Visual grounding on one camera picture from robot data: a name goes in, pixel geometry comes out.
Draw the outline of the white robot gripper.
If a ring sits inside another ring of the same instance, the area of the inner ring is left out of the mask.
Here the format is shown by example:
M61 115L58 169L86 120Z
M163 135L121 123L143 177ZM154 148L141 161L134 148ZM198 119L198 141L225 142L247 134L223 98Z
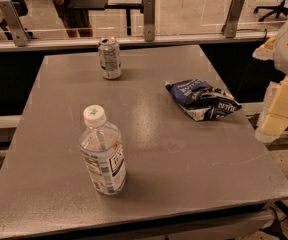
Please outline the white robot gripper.
M277 36L256 48L252 56L262 61L273 59L275 68L287 75L280 83L269 83L263 111L257 121L255 138L262 143L271 143L288 127L288 20Z

